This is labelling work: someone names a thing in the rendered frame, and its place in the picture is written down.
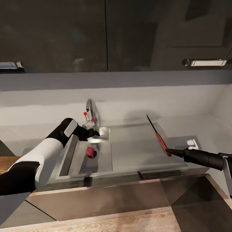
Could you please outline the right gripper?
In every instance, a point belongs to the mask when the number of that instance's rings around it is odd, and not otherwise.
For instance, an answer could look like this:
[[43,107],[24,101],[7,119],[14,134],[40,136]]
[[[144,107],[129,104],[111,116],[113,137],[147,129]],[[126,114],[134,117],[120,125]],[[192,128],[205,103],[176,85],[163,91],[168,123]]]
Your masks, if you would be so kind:
[[209,167],[209,152],[188,148],[184,150],[166,149],[165,151],[183,158],[187,163]]

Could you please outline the vidalia onion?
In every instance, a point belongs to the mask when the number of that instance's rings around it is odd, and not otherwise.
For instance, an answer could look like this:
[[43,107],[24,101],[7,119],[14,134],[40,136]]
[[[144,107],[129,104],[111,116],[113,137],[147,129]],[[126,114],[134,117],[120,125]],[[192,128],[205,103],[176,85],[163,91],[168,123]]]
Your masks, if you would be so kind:
[[86,150],[86,153],[87,153],[87,155],[89,155],[89,156],[94,156],[94,149],[92,148],[92,147],[88,147],[87,148],[87,150]]

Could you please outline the cutting board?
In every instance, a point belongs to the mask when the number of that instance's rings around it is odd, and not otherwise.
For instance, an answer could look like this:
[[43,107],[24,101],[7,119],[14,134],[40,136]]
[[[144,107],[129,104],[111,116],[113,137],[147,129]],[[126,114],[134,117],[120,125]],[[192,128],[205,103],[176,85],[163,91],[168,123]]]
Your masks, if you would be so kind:
[[9,171],[9,169],[17,162],[21,157],[14,156],[0,156],[0,175]]

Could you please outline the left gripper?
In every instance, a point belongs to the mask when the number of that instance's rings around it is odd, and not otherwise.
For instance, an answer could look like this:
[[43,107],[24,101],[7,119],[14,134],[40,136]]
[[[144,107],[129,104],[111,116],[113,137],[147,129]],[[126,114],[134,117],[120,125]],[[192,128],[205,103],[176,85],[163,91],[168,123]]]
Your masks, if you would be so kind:
[[100,136],[100,134],[95,130],[93,129],[89,129],[89,130],[86,130],[85,128],[83,128],[83,133],[79,136],[79,141],[88,141],[87,138],[90,138],[92,136]]

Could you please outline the parer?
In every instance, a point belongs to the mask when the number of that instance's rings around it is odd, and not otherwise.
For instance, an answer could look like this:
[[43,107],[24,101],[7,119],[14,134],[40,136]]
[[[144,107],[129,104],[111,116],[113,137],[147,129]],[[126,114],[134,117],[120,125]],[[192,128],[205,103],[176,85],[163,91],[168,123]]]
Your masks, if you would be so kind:
[[[147,117],[147,118],[148,118],[148,120],[150,121],[149,117]],[[152,124],[151,121],[150,121],[150,123],[151,123],[151,125],[153,126],[153,124]],[[155,132],[156,132],[156,136],[158,137],[158,139],[159,139],[160,143],[162,144],[164,150],[168,149],[168,147],[166,146],[166,144],[165,144],[165,142],[163,141],[162,137],[160,136],[160,134],[158,134],[158,132],[156,131],[156,129],[155,129],[154,126],[153,126],[153,128],[154,128],[154,130],[155,130]],[[166,152],[166,153],[167,153],[167,155],[168,155],[169,157],[172,156],[171,153],[169,153],[169,152]]]

